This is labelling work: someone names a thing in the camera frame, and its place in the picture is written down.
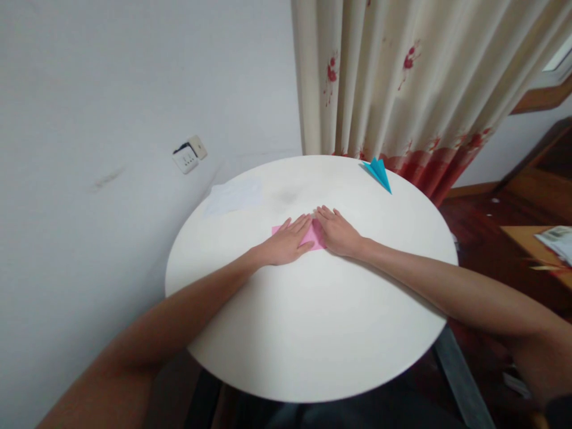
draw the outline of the wall switch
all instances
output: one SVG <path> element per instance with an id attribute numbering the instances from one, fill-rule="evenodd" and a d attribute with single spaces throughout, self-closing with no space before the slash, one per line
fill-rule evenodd
<path id="1" fill-rule="evenodd" d="M 179 166 L 183 174 L 187 174 L 198 166 L 198 158 L 188 144 L 185 144 L 173 153 L 173 161 Z"/>
<path id="2" fill-rule="evenodd" d="M 191 145 L 192 149 L 195 151 L 196 155 L 199 159 L 205 158 L 207 154 L 207 150 L 204 148 L 201 139 L 198 136 L 193 136 L 189 139 L 189 144 Z"/>

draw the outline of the table top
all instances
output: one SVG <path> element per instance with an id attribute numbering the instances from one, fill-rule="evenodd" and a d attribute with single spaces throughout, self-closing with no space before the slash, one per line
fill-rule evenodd
<path id="1" fill-rule="evenodd" d="M 389 194 L 360 164 L 334 156 L 286 158 L 229 181 L 259 181 L 260 201 L 212 214 L 209 196 L 197 207 L 171 249 L 167 296 L 261 243 L 286 218 L 321 204 L 338 209 L 365 237 L 456 265 L 451 233 L 432 202 L 388 171 Z M 445 322 L 389 276 L 315 250 L 292 264 L 259 270 L 188 349 L 242 391 L 321 402 L 398 376 L 431 347 Z"/>

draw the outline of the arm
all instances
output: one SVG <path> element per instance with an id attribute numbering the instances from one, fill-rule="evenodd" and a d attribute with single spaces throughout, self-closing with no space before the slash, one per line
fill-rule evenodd
<path id="1" fill-rule="evenodd" d="M 312 218 L 300 216 L 237 260 L 159 303 L 115 338 L 39 424 L 40 429 L 138 428 L 153 379 L 264 265 L 282 265 L 309 251 L 300 246 Z"/>
<path id="2" fill-rule="evenodd" d="M 500 338 L 535 398 L 545 405 L 572 393 L 572 326 L 489 277 L 361 237 L 334 209 L 318 207 L 328 248 L 396 278 L 463 324 Z"/>

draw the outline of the pink origami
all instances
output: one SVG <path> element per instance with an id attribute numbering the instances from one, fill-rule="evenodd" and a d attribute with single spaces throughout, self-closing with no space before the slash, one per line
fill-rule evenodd
<path id="1" fill-rule="evenodd" d="M 272 227 L 272 235 L 276 234 L 276 231 L 280 229 L 282 225 L 273 226 Z M 302 238 L 300 245 L 307 243 L 308 241 L 313 241 L 314 245 L 310 250 L 319 250 L 321 248 L 326 248 L 326 244 L 324 243 L 324 230 L 322 229 L 322 225 L 320 221 L 317 219 L 312 219 L 312 224 L 310 225 L 310 229 Z"/>

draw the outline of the white wall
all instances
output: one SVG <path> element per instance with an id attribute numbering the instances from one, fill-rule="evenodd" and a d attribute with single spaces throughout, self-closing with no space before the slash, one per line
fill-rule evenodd
<path id="1" fill-rule="evenodd" d="M 290 2 L 1 2 L 0 148 L 0 427 L 27 428 L 163 297 L 212 181 L 301 154 Z"/>
<path id="2" fill-rule="evenodd" d="M 453 187 L 501 180 L 529 154 L 552 125 L 570 115 L 572 97 L 552 110 L 507 117 Z"/>

